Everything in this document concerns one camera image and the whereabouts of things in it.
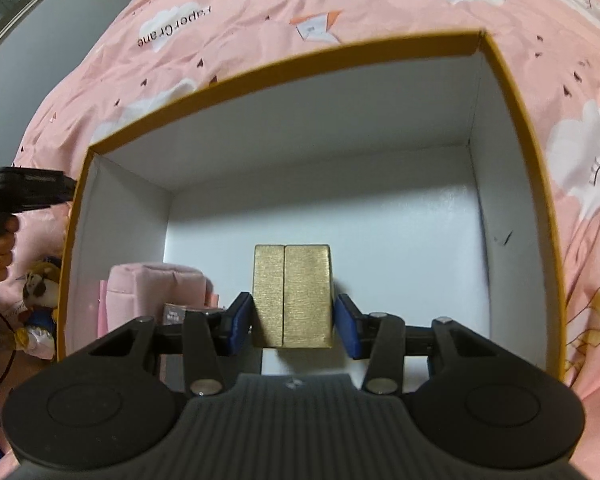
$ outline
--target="small box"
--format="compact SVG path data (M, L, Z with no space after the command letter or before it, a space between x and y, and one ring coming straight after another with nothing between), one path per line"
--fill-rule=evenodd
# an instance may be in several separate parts
M285 246L283 348L330 348L331 251L328 245Z
M253 257L253 343L258 348L283 345L285 247L256 245Z

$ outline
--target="open box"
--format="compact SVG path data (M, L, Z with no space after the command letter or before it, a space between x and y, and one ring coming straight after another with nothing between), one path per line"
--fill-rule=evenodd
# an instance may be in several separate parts
M59 357L96 338L98 282L115 264L197 267L228 306L251 290L256 244L329 244L336 291L363 312L449 316L561 377L562 271L539 153L481 31L322 50L208 86L90 147ZM265 350L262 364L354 378L360 366L337 341Z

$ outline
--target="black cable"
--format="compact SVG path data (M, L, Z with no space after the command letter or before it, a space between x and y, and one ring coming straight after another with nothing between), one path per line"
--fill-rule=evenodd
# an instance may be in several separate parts
M11 332L14 332L13 327L11 327L11 324L9 323L9 321L7 321L7 318L5 318L1 312L0 312L0 319L4 321L5 325L9 328L9 330L11 330ZM11 357L9 358L9 362L7 363L7 367L4 369L4 371L2 372L2 375L0 376L0 385L2 384L2 382L5 380L5 378L9 374L9 371L11 370L11 365L13 365L13 360L15 358L16 358L16 351L15 351L15 349L13 349L11 351Z

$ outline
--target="white cardboard wall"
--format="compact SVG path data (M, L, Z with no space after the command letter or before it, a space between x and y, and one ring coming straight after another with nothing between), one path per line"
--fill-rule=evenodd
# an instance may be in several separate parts
M487 65L482 72L470 147L489 263L491 338L545 368L546 302L534 202L504 97Z
M162 260L170 193L103 157L91 163L75 235L67 353L96 339L100 280L112 266Z
M480 205L468 149L373 153L199 184L174 197L164 260L201 269L228 306L251 290L256 244L331 247L336 290L363 312L427 326L450 316L489 336ZM333 349L266 350L263 373L364 367ZM426 360L410 363L415 387Z
M347 153L466 144L481 55L362 66L267 88L108 156L164 189Z

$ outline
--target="blue gripper pad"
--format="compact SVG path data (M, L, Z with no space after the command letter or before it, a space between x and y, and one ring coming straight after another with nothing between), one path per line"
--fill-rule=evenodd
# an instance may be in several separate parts
M352 359L362 358L362 345L356 329L356 320L349 312L340 295L333 302L333 323L342 339L347 355Z
M249 328L251 326L251 313L253 312L253 298L251 297L251 294L241 293L238 298L236 298L236 301L232 303L229 310L231 311L234 306L236 306L237 309L232 313L234 318L232 319L231 335L228 338L227 344L229 355L236 355L242 348L242 345L244 345L244 341L247 339L247 334L249 333Z

